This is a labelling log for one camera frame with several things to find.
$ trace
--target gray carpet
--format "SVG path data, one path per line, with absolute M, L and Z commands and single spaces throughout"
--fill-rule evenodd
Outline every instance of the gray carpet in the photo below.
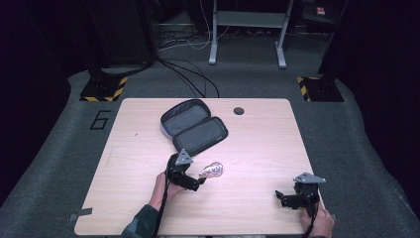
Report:
M 371 147 L 359 107 L 337 80 L 345 102 L 305 102 L 297 76 L 316 76 L 326 42 L 294 36 L 285 53 L 287 69 L 277 65 L 276 38 L 231 39 L 219 45 L 216 65 L 210 46 L 160 51 L 162 59 L 189 60 L 219 88 L 220 97 L 286 98 L 290 101 L 326 207 L 339 221 L 334 237 L 418 237 L 420 223 L 404 200 L 398 182 Z M 190 69 L 184 61 L 172 60 Z M 204 80 L 191 73 L 204 91 Z M 0 237 L 77 237 L 68 215 L 81 208 L 121 101 L 131 97 L 195 97 L 176 74 L 155 62 L 129 77 L 116 102 L 82 102 L 87 72 L 71 78 L 71 95 L 44 146 L 0 209 Z M 208 97 L 216 91 L 207 83 Z M 89 130 L 99 110 L 109 120 L 104 130 Z

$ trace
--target cable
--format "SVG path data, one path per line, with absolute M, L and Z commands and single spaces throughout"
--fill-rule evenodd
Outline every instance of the cable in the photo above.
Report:
M 189 82 L 189 84 L 187 84 L 189 87 L 190 87 L 190 85 L 202 96 L 202 97 L 206 97 L 206 91 L 207 91 L 207 87 L 206 87 L 206 85 L 205 85 L 205 93 L 202 93 L 192 82 L 191 82 L 191 80 L 189 80 L 184 74 L 182 74 L 179 70 L 177 70 L 176 69 L 176 67 L 178 67 L 178 68 L 180 68 L 180 69 L 183 69 L 183 70 L 186 70 L 186 71 L 188 71 L 188 72 L 191 72 L 191 73 L 194 73 L 194 74 L 196 74 L 196 75 L 198 75 L 198 76 L 200 76 L 200 77 L 202 77 L 202 78 L 204 78 L 204 80 L 205 80 L 205 82 L 206 81 L 208 81 L 208 82 L 210 82 L 213 86 L 214 86 L 214 88 L 215 88 L 215 90 L 216 90 L 216 92 L 217 92 L 217 97 L 219 98 L 220 97 L 220 92 L 219 92 L 219 89 L 217 88 L 217 86 L 216 86 L 216 84 L 213 82 L 213 81 L 211 81 L 208 77 L 206 77 L 205 75 L 204 75 L 204 73 L 201 71 L 201 69 L 199 68 L 199 67 L 197 67 L 196 65 L 194 65 L 192 62 L 190 62 L 190 61 L 188 61 L 188 60 L 183 60 L 183 59 L 170 59 L 170 60 L 180 60 L 180 61 L 185 61 L 185 62 L 188 62 L 189 64 L 191 64 L 191 65 L 193 65 L 194 67 L 196 67 L 198 70 L 200 70 L 200 73 L 198 73 L 198 72 L 196 72 L 196 71 L 193 71 L 193 70 L 191 70 L 191 69 L 189 69 L 189 68 L 186 68 L 186 67 L 183 67 L 183 66 L 180 66 L 180 65 L 178 65 L 178 64 L 175 64 L 175 63 L 173 63 L 173 62 L 170 62 L 170 61 L 167 61 L 167 60 L 165 60 L 165 59 L 157 59 L 157 61 L 159 61 L 160 63 L 162 63 L 164 66 L 166 66 L 166 67 L 168 67 L 168 68 L 170 68 L 170 69 L 172 69 L 173 71 L 175 71 L 176 72 L 176 74 L 184 81 L 184 83 L 186 83 L 185 81 L 187 81 L 187 82 Z
M 164 206 L 166 205 L 167 190 L 169 189 L 169 183 L 170 183 L 169 179 L 167 179 L 167 171 L 168 171 L 168 165 L 166 165 L 166 170 L 164 171 L 164 191 L 163 191 L 163 197 L 161 200 L 160 210 L 157 216 L 157 224 L 155 226 L 154 235 L 152 236 L 153 238 L 158 237 L 158 229 L 160 227 L 161 218 L 163 217 Z
M 186 29 L 188 26 L 182 30 L 182 31 L 162 31 L 160 32 L 160 37 L 163 38 L 163 40 L 158 44 L 157 48 L 160 50 L 165 50 L 166 47 L 171 47 L 177 42 L 190 42 L 195 41 L 199 39 L 200 37 L 197 35 L 197 33 L 190 33 L 187 36 L 183 37 L 177 37 L 176 33 L 186 33 Z
M 159 44 L 159 47 L 158 47 L 159 51 L 164 51 L 164 50 L 168 50 L 168 49 L 175 48 L 175 47 L 192 47 L 193 49 L 195 49 L 197 51 L 200 51 L 200 50 L 203 50 L 208 44 L 211 43 L 210 27 L 208 25 L 208 22 L 207 22 L 207 19 L 206 19 L 205 15 L 204 15 L 204 8 L 203 8 L 201 0 L 200 0 L 200 6 L 201 6 L 201 12 L 203 13 L 204 20 L 205 20 L 206 26 L 207 26 L 207 32 L 208 32 L 207 41 L 204 42 L 204 43 L 192 43 L 192 41 L 195 41 L 195 40 L 199 39 L 198 37 L 190 39 L 190 37 L 197 36 L 197 33 L 193 33 L 193 34 L 190 35 L 190 37 L 182 37 L 182 38 L 175 38 L 174 37 L 175 39 L 169 40 L 168 42 L 164 42 L 165 44 L 167 44 L 167 43 L 177 43 L 177 42 L 187 42 L 188 44 L 183 44 L 183 45 L 172 44 L 171 46 L 168 46 L 168 47 L 166 47 L 165 45 L 162 46 L 161 44 Z M 190 19 L 190 21 L 191 21 L 191 24 L 190 24 L 191 32 L 193 32 L 192 20 Z M 195 48 L 194 47 L 194 46 L 199 46 L 199 45 L 204 45 L 204 46 L 202 46 L 200 48 Z
M 238 6 L 238 0 L 236 0 L 236 2 L 235 2 L 235 10 L 234 11 L 237 10 L 237 6 Z M 206 14 L 204 13 L 204 7 L 203 7 L 202 0 L 200 0 L 200 8 L 201 8 L 201 12 L 203 14 L 204 22 L 206 23 L 206 27 L 207 27 L 207 33 L 208 33 L 207 42 L 204 42 L 204 43 L 191 43 L 189 41 L 189 39 L 185 39 L 184 41 L 187 42 L 188 44 L 184 44 L 184 45 L 172 45 L 172 46 L 165 47 L 165 48 L 160 47 L 159 48 L 160 51 L 168 50 L 168 49 L 175 48 L 175 47 L 192 47 L 193 49 L 195 49 L 197 51 L 200 51 L 200 50 L 203 50 L 205 47 L 207 47 L 207 45 L 209 45 L 210 43 L 212 43 L 211 34 L 210 34 L 210 26 L 209 26 L 209 23 L 207 21 Z M 229 28 L 230 28 L 230 26 L 228 26 L 226 28 L 226 30 L 217 38 L 217 40 L 219 40 L 220 38 L 222 38 L 225 35 L 225 33 L 229 30 Z M 195 48 L 194 47 L 194 46 L 199 46 L 199 45 L 204 45 L 204 46 L 202 46 L 200 48 Z
M 179 72 L 178 70 L 176 70 L 176 68 L 174 68 L 173 66 L 171 66 L 170 64 L 168 64 L 165 60 L 158 59 L 157 61 L 159 61 L 164 66 L 172 69 L 178 75 L 178 77 L 181 78 L 181 80 L 189 87 L 189 89 L 191 89 L 191 91 L 194 93 L 194 96 L 195 97 L 197 97 L 197 95 L 195 94 L 195 91 L 191 88 L 190 85 L 192 85 L 195 88 L 195 90 L 197 90 L 201 94 L 202 97 L 205 97 L 203 95 L 203 93 L 201 93 L 201 91 L 185 75 L 183 75 L 181 72 Z
M 314 228 L 314 222 L 316 215 L 318 214 L 318 207 L 319 204 L 316 206 L 316 210 L 313 209 L 311 200 L 309 199 L 308 195 L 305 194 L 305 192 L 302 189 L 299 189 L 300 195 L 304 196 L 308 202 L 308 208 L 310 210 L 310 213 L 312 214 L 311 224 L 308 226 L 308 229 L 306 229 L 305 233 L 302 235 L 302 238 L 309 237 L 309 234 L 312 232 L 312 229 Z
M 173 36 L 167 37 L 167 39 L 160 42 L 157 48 L 159 51 L 164 51 L 164 50 L 168 50 L 175 47 L 193 47 L 193 46 L 199 46 L 199 45 L 208 45 L 211 42 L 207 39 L 206 42 L 204 43 L 192 43 L 193 41 L 196 41 L 199 39 L 200 39 L 200 36 L 198 35 L 198 33 L 192 33 L 186 37 L 177 37 L 176 35 L 173 35 Z M 176 43 L 179 43 L 179 42 L 187 42 L 188 44 L 176 45 Z

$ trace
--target sleeve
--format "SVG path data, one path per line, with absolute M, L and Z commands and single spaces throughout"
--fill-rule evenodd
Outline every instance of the sleeve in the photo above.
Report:
M 124 238 L 151 238 L 158 220 L 158 211 L 145 205 L 121 234 Z

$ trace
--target case lid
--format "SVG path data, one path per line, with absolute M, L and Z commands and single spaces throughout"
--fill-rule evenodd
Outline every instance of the case lid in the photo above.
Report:
M 167 138 L 190 128 L 211 117 L 210 109 L 200 99 L 183 101 L 160 117 L 160 127 Z
M 206 119 L 173 137 L 172 143 L 180 152 L 185 150 L 191 157 L 223 141 L 229 132 L 218 117 Z

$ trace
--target yellow black hazard tape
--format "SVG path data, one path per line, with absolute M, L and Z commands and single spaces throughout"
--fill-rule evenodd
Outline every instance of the yellow black hazard tape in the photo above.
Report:
M 305 83 L 303 82 L 303 79 L 319 79 L 319 77 L 297 77 L 297 82 L 299 83 L 300 92 L 302 93 L 303 99 L 305 101 L 311 101 L 311 98 L 309 97 L 308 89 L 305 86 Z
M 128 77 L 124 77 L 123 79 L 121 79 L 117 90 L 115 91 L 114 95 L 111 97 L 80 96 L 80 101 L 117 101 L 121 93 L 123 93 L 123 89 L 124 89 L 124 86 L 126 85 L 127 80 L 128 80 Z

